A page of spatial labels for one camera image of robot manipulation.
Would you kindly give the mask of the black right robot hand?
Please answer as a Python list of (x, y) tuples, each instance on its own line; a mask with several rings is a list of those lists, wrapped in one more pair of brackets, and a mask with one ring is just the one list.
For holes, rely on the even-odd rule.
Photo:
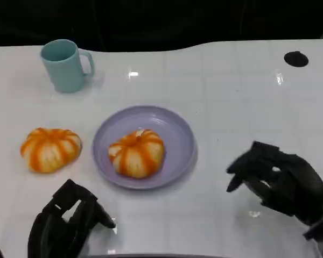
[(255, 141), (227, 168), (233, 178), (227, 192), (245, 184), (261, 205), (311, 226), (323, 217), (323, 181), (313, 167), (296, 154)]

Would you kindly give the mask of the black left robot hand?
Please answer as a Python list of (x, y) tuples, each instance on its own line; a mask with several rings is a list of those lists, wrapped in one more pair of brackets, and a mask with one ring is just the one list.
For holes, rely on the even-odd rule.
[(97, 197), (68, 179), (36, 216), (28, 244), (28, 257), (78, 257), (92, 229), (116, 224)]

